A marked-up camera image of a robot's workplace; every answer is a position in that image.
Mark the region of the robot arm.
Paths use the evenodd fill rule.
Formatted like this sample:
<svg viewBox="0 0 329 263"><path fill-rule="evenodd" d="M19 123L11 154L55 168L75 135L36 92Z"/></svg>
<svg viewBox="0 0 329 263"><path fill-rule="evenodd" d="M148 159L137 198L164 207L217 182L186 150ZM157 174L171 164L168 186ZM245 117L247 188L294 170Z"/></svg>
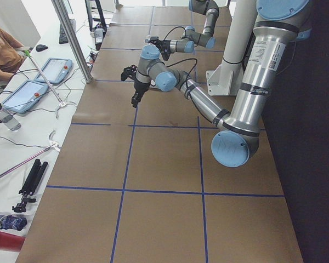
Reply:
<svg viewBox="0 0 329 263"><path fill-rule="evenodd" d="M310 35L312 7L312 1L238 1L222 62L207 71L203 90L188 72L165 65L172 53L215 44L216 2L190 1L190 11L206 17L202 33L188 26L179 40L146 40L138 64L121 74L134 82L132 105L137 107L151 83L164 92L177 88L219 129L211 143L215 159L227 167L244 165L259 147L258 121L286 46Z"/></svg>
<svg viewBox="0 0 329 263"><path fill-rule="evenodd" d="M214 30L219 18L219 7L215 1L189 1L189 10L192 13L205 17L202 32L193 26L182 27L184 30L180 39L167 39L168 34L162 40L155 40L162 58L167 61L173 53L193 53L196 46L212 49L215 45Z"/></svg>

